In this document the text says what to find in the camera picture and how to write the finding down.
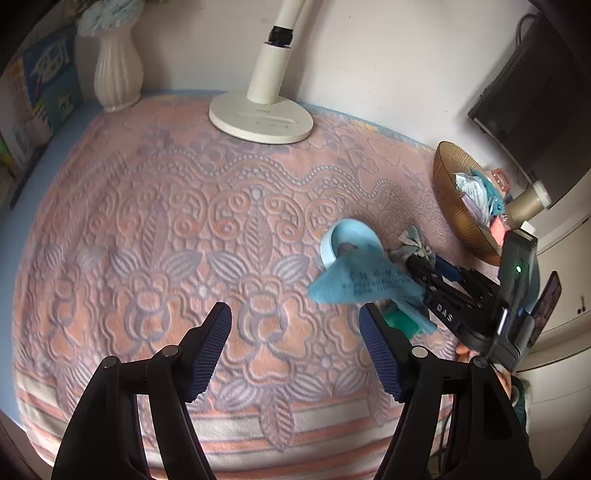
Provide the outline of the grey blue fabric bow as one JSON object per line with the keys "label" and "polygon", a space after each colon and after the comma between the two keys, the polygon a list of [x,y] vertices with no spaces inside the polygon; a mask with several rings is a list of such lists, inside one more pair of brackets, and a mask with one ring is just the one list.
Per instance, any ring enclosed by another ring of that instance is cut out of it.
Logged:
{"label": "grey blue fabric bow", "polygon": [[437,255],[427,244],[422,231],[416,225],[408,226],[399,236],[399,240],[401,245],[388,254],[394,264],[405,266],[408,258],[419,256],[432,267],[436,266]]}

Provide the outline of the green mesh scrunchie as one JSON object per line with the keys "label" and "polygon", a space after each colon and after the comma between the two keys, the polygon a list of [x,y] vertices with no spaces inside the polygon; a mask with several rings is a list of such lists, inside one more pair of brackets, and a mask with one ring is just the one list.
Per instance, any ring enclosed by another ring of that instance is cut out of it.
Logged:
{"label": "green mesh scrunchie", "polygon": [[383,316],[391,328],[401,330],[408,340],[412,340],[423,332],[421,326],[401,311],[396,304],[389,306]]}

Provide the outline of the light blue cleaning cloth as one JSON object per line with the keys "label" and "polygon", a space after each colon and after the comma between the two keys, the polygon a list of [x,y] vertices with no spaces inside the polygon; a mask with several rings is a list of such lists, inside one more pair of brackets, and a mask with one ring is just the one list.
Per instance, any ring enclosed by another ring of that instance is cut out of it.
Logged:
{"label": "light blue cleaning cloth", "polygon": [[308,296],[331,305],[390,300],[425,333],[437,330],[424,305],[425,289],[376,249],[346,252],[311,282]]}

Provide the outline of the teal cloth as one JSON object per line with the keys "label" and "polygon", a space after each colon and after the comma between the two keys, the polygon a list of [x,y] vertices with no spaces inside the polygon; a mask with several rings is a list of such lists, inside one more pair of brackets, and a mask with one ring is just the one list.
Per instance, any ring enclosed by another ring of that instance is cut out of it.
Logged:
{"label": "teal cloth", "polygon": [[489,227],[496,217],[506,214],[504,199],[485,174],[474,168],[470,172],[472,180],[468,196],[480,210],[480,223]]}

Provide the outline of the light blue tape roll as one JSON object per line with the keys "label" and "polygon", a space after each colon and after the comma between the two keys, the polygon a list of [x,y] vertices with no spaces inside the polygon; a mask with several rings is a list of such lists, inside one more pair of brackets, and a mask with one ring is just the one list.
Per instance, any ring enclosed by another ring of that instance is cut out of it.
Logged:
{"label": "light blue tape roll", "polygon": [[346,249],[376,250],[384,252],[377,233],[360,220],[346,218],[332,225],[322,236],[320,256],[322,265],[329,269]]}

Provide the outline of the coral pink pouch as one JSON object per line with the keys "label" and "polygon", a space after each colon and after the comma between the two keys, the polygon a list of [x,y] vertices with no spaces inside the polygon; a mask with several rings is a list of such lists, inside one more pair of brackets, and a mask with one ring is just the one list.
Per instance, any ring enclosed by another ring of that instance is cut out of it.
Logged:
{"label": "coral pink pouch", "polygon": [[489,227],[490,235],[499,247],[503,246],[506,232],[509,229],[510,227],[507,224],[505,215],[496,216],[491,220]]}

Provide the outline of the gold cylinder bottle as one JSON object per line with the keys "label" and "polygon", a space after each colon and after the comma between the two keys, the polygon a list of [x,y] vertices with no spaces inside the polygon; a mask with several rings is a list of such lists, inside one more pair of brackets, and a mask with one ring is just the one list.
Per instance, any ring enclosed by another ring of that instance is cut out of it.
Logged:
{"label": "gold cylinder bottle", "polygon": [[536,181],[506,205],[507,222],[511,229],[533,219],[551,205],[551,197],[542,181]]}

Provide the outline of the brown ribbed glass bowl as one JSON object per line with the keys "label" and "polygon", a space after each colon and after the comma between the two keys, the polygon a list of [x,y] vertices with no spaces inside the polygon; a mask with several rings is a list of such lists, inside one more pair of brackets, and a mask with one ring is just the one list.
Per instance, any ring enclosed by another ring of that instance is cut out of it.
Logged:
{"label": "brown ribbed glass bowl", "polygon": [[433,162],[433,189],[452,231],[473,255],[493,266],[501,263],[502,247],[471,215],[456,188],[455,174],[484,169],[462,148],[448,141],[439,143]]}

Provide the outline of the black monitor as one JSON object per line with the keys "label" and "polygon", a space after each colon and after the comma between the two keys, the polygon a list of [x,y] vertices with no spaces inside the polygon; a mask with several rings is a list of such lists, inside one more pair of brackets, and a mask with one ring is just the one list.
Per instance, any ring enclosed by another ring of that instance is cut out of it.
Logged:
{"label": "black monitor", "polygon": [[468,116],[557,203],[590,168],[590,4],[534,6]]}

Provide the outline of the pink patterned towel mat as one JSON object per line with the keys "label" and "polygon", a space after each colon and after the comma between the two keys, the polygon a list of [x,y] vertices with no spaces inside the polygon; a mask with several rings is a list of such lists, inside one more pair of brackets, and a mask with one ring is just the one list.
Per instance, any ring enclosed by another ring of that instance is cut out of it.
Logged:
{"label": "pink patterned towel mat", "polygon": [[232,330],[190,404],[221,479],[368,479],[401,407],[387,395],[352,305],[311,301],[322,236],[343,218],[387,249],[411,225],[446,260],[495,269],[453,234],[433,190],[434,153],[315,108],[294,145],[221,133],[198,96],[148,97],[54,139],[15,279],[13,371],[34,451],[53,462],[99,362],[151,357],[219,301]]}

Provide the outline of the white desk lamp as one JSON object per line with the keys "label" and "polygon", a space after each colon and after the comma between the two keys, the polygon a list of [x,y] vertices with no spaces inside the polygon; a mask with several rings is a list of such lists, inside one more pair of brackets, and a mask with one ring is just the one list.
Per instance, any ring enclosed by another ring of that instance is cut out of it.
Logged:
{"label": "white desk lamp", "polygon": [[208,117],[222,132],[249,142],[287,145],[308,138],[314,119],[308,110],[280,96],[290,63],[294,27],[304,3],[284,1],[270,34],[260,48],[246,91],[215,97]]}

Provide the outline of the black pen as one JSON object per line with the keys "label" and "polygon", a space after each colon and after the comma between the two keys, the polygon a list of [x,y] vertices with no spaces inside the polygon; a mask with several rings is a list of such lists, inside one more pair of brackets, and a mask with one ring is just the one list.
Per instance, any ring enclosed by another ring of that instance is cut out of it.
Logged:
{"label": "black pen", "polygon": [[40,159],[42,158],[44,152],[46,150],[46,146],[37,146],[34,151],[33,151],[33,155],[31,157],[30,163],[29,165],[26,167],[26,169],[24,170],[24,173],[19,177],[18,180],[18,184],[16,187],[16,190],[13,193],[13,196],[10,200],[10,204],[9,207],[11,210],[13,210],[24,190],[24,187],[26,185],[26,183],[29,181],[33,171],[35,170],[36,166],[38,165]]}

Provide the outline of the white colourful spine book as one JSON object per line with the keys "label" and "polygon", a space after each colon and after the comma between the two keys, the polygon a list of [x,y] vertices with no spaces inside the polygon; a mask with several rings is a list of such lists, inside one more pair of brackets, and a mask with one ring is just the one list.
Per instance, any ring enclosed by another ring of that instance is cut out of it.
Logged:
{"label": "white colourful spine book", "polygon": [[24,172],[34,153],[25,120],[27,104],[24,98],[22,69],[12,60],[1,75],[1,136],[19,172]]}

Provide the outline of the white ribbed vase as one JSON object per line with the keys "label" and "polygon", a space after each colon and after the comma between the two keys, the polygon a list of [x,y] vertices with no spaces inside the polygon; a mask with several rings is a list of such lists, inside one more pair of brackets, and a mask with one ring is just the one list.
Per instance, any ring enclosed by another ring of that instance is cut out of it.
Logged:
{"label": "white ribbed vase", "polygon": [[140,100],[143,64],[131,25],[103,31],[98,38],[94,93],[105,112],[118,112]]}

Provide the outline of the blue cover workbook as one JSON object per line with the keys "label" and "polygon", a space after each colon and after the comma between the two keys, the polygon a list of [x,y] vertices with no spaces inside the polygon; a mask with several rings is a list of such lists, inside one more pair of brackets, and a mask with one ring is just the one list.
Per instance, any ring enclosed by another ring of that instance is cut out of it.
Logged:
{"label": "blue cover workbook", "polygon": [[37,145],[46,145],[83,102],[75,64],[75,36],[75,24],[70,23],[22,54],[31,107],[25,126]]}

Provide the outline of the blue white artificial flowers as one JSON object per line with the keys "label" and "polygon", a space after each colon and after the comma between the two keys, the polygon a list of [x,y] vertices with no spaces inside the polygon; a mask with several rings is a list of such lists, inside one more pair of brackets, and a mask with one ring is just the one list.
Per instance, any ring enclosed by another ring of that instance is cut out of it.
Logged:
{"label": "blue white artificial flowers", "polygon": [[77,33],[82,37],[95,37],[124,26],[133,26],[144,9],[142,0],[96,1],[81,15]]}

